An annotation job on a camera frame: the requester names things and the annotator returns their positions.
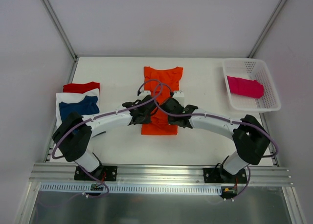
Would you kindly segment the orange t shirt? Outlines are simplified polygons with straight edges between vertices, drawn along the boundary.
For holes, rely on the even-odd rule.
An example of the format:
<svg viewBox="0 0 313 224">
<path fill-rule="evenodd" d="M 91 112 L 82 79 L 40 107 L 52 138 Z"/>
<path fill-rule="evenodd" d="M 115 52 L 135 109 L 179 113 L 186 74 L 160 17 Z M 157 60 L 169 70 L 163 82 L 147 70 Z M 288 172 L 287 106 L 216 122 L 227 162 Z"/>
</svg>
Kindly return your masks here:
<svg viewBox="0 0 313 224">
<path fill-rule="evenodd" d="M 179 90 L 179 82 L 183 76 L 183 68 L 175 67 L 166 70 L 157 70 L 144 67 L 144 90 L 149 90 L 152 95 L 158 95 L 159 104 L 170 97 L 170 91 Z M 155 110 L 151 116 L 151 123 L 141 128 L 142 135 L 177 135 L 178 127 L 168 123 L 168 115 L 161 110 Z"/>
</svg>

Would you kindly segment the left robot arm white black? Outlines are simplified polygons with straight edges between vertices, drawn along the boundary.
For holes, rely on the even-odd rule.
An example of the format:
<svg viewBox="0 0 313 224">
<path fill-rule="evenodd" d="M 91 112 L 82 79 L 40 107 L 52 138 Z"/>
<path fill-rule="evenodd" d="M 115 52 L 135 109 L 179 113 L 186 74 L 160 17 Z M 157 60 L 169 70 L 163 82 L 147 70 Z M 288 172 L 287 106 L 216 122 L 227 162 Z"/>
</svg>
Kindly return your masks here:
<svg viewBox="0 0 313 224">
<path fill-rule="evenodd" d="M 156 108 L 151 95 L 125 102 L 113 112 L 80 115 L 72 112 L 58 127 L 52 139 L 67 162 L 81 166 L 82 174 L 91 180 L 104 177 L 104 166 L 87 147 L 91 138 L 118 127 L 144 125 L 151 122 Z"/>
</svg>

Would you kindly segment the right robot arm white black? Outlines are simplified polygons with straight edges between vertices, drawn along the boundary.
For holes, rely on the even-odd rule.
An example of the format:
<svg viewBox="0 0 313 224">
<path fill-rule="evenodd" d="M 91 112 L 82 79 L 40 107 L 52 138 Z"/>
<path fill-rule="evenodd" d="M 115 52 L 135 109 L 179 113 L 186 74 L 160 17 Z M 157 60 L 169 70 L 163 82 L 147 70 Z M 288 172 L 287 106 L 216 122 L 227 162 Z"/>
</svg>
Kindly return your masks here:
<svg viewBox="0 0 313 224">
<path fill-rule="evenodd" d="M 267 132 L 252 115 L 232 120 L 194 105 L 184 107 L 172 97 L 165 100 L 160 108 L 168 116 L 170 125 L 207 130 L 233 141 L 236 151 L 227 156 L 219 168 L 219 177 L 226 183 L 235 179 L 246 166 L 258 165 L 270 144 Z"/>
</svg>

